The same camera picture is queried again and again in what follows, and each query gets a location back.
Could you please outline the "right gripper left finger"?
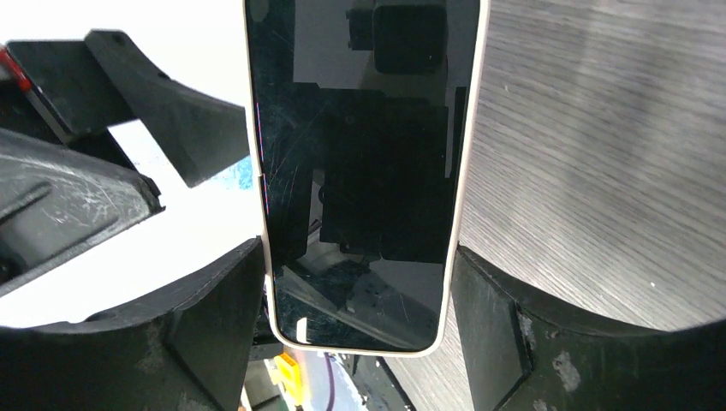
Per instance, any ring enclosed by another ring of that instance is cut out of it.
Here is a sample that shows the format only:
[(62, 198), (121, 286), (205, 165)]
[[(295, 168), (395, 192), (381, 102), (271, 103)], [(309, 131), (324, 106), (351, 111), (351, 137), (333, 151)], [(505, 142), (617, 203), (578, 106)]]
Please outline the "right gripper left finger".
[(1, 330), (4, 410), (235, 410), (265, 277), (261, 241), (76, 324)]

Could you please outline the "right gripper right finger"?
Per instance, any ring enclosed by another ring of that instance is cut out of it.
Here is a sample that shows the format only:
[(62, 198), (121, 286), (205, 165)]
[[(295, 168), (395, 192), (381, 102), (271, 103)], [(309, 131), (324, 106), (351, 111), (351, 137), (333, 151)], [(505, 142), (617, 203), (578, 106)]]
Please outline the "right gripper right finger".
[(452, 298), (478, 410), (722, 410), (725, 323), (656, 331), (510, 276), (467, 247)]

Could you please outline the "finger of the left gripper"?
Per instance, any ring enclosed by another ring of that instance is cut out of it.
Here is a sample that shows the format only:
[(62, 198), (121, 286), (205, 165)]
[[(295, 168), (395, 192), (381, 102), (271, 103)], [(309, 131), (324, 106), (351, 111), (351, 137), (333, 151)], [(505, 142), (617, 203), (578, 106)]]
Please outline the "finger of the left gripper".
[(2, 295), (160, 213), (158, 196), (134, 170), (2, 130)]
[(32, 112), (7, 125), (129, 167), (109, 129), (140, 121), (190, 188), (249, 154), (243, 107), (172, 80), (123, 31), (9, 41), (5, 80)]

